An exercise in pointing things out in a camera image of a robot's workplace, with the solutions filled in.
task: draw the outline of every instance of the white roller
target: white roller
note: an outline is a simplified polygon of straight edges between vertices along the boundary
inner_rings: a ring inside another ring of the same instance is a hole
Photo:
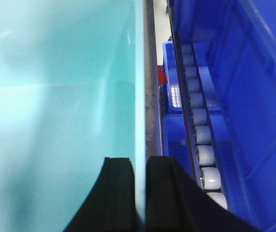
[[[201,168],[201,178],[205,190],[220,189],[221,181],[218,168]]]
[[[214,149],[212,146],[197,146],[199,164],[201,166],[211,166],[215,163]]]
[[[181,44],[181,50],[183,55],[192,53],[191,45],[188,43]]]
[[[194,66],[185,66],[186,79],[195,79],[197,77],[197,69]]]
[[[183,64],[184,66],[193,66],[194,65],[194,56],[193,55],[183,55]]]
[[[208,192],[207,195],[209,195],[209,197],[212,198],[213,201],[215,201],[221,207],[223,207],[226,210],[228,209],[226,197],[223,193],[221,193],[221,192]]]
[[[189,102],[191,109],[203,107],[203,97],[201,93],[190,93]]]
[[[188,93],[197,93],[199,92],[199,80],[198,79],[188,79],[187,80],[187,90]]]
[[[197,145],[207,145],[211,143],[211,131],[208,126],[195,126],[194,130]]]
[[[205,109],[192,109],[191,118],[194,126],[203,126],[206,124],[206,111]]]

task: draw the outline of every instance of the blue plastic crate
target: blue plastic crate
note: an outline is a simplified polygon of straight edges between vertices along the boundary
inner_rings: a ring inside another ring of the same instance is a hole
[[[175,157],[192,176],[189,149],[182,115],[166,115],[162,120],[163,153]]]
[[[174,31],[181,43],[207,42],[216,32],[222,0],[174,0]]]
[[[276,232],[276,1],[222,2],[208,66],[257,225]]]
[[[167,95],[168,95],[168,113],[181,114],[182,104],[179,94],[179,85],[177,79],[177,71],[175,64],[173,42],[168,41],[163,43],[163,68],[167,76]]]

